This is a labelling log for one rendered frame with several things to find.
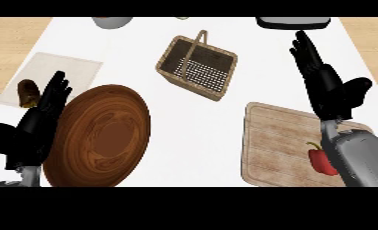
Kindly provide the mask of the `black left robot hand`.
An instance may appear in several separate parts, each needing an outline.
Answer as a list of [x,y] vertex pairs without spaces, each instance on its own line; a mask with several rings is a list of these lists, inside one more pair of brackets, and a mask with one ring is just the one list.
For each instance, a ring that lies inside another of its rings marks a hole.
[[0,123],[0,154],[7,156],[7,170],[40,166],[49,157],[58,120],[73,91],[69,84],[66,72],[58,71],[39,104],[29,109],[18,126]]

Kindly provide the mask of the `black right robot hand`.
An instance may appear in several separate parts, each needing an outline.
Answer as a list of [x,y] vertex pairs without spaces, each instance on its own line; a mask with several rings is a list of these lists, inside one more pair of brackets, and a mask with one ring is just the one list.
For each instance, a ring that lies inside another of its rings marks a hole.
[[317,46],[303,30],[296,32],[291,55],[305,79],[311,105],[323,121],[351,120],[352,109],[365,101],[373,81],[358,77],[345,82],[334,67],[323,61]]

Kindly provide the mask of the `pale wooden cutting board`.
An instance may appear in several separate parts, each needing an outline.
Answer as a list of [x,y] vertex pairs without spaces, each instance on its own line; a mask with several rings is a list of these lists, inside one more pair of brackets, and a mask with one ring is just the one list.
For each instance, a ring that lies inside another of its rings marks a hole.
[[263,187],[343,187],[340,176],[321,174],[312,167],[311,142],[321,144],[315,114],[250,102],[244,120],[244,181]]

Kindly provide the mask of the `red bell pepper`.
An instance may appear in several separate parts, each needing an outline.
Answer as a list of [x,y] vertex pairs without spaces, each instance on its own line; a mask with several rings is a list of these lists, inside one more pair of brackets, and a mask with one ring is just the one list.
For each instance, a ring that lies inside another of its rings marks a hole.
[[328,176],[336,176],[339,174],[339,171],[331,165],[331,162],[328,160],[328,156],[325,154],[323,147],[314,142],[308,142],[308,145],[314,146],[314,149],[309,150],[308,155],[309,155],[309,160],[311,160],[311,164],[315,171]]

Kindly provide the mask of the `brown oblong vegetable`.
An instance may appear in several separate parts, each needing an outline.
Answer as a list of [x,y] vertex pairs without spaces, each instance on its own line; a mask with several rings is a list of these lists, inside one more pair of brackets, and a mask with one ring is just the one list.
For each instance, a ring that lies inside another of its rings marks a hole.
[[33,80],[24,79],[18,83],[18,96],[20,96],[20,106],[23,108],[32,108],[39,104],[40,90]]

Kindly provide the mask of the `round brown wooden plate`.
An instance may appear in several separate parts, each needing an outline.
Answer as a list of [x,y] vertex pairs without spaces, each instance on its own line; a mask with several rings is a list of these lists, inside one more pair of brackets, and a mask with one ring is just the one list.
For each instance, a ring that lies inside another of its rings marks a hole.
[[43,169],[55,187],[114,187],[144,157],[151,116],[138,92],[100,86],[69,103]]

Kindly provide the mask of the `beige placemat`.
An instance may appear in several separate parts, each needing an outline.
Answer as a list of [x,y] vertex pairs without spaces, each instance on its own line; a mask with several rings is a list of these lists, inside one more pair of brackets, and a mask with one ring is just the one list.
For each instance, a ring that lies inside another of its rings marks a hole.
[[101,67],[102,62],[38,52],[0,94],[0,104],[18,107],[18,83],[30,79],[43,91],[57,71],[66,72],[73,88],[67,101],[71,101],[91,88]]

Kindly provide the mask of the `black and grey appliance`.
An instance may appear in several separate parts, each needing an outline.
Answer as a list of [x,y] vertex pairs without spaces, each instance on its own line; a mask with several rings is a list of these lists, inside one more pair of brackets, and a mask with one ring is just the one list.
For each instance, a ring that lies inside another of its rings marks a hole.
[[330,17],[258,17],[258,24],[268,29],[312,30],[331,23]]

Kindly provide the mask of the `grey round pot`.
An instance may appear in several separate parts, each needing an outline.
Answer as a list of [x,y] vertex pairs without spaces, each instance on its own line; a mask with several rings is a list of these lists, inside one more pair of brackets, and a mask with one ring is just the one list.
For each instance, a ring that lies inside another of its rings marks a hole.
[[132,21],[132,17],[94,17],[94,21],[102,29],[117,29]]

